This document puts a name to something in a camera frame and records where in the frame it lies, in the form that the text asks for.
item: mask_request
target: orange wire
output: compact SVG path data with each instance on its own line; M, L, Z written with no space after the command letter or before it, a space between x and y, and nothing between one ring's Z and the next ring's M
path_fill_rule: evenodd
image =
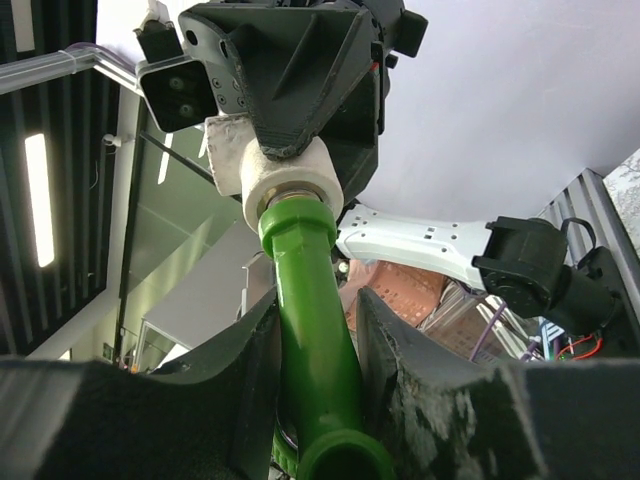
M596 348L594 348L593 350L591 350L588 353L585 353L583 355L580 355L579 357L573 357L573 360L582 360L583 358L589 358L592 357L593 355L595 355L596 353L598 353L600 351L600 349L602 348L602 339L599 338L598 339L598 343L596 343Z
M584 337L582 340L578 340L577 342L574 343L570 343L569 345L567 345L566 347L564 347L562 350L560 350L557 354L556 354L556 360L558 360L558 358L560 358L560 355L562 355L564 352L566 352L567 350L569 350L571 347L575 347L576 345L580 345L583 342L586 342L588 340L591 340L593 338L593 334L589 335L588 337Z

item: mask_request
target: green plastic object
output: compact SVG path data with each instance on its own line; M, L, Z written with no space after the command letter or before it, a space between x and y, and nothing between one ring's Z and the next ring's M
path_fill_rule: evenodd
M386 450L362 433L362 379L331 264L331 210L288 198L262 215L259 233L276 265L281 398L298 438L296 478L394 479Z

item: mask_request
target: black ceiling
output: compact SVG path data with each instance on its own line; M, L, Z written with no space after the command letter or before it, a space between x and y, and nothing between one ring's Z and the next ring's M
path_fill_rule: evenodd
M0 63L93 42L97 0L33 0L35 51L16 52L0 0ZM26 355L106 285L118 86L94 70L0 96L0 355ZM38 266L24 139L47 144L55 260Z

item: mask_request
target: white cylinder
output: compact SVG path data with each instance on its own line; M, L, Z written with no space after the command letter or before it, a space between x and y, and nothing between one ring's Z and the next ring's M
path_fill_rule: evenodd
M329 150L316 137L299 157L269 160L253 139L247 145L240 164L242 209L247 225L258 231L258 221L265 208L265 199L274 191L310 187L329 206L335 218L344 206L342 187L331 163Z

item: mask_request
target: ceiling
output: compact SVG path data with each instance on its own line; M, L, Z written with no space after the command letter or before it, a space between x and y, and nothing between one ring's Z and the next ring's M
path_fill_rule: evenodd
M31 12L29 2L14 3L17 24L11 2L0 2L2 63L95 41L95 1L33 0ZM113 163L101 139L115 132L118 92L90 70L0 97L0 355L29 354L105 288ZM55 254L44 267L24 143L39 133Z
M173 20L197 0L165 0ZM132 60L146 0L101 0L98 40ZM405 0L429 28L391 72L380 167L359 199L420 218L542 210L640 146L640 2Z

